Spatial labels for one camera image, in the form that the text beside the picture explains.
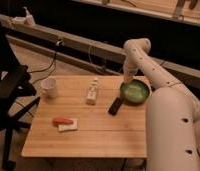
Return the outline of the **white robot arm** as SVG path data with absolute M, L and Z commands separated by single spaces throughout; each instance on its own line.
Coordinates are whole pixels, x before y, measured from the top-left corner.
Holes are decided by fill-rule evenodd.
M 147 38 L 124 43 L 124 81 L 142 72 L 154 88 L 147 100 L 146 171 L 200 171 L 194 122 L 200 118 L 200 100 L 150 56 Z

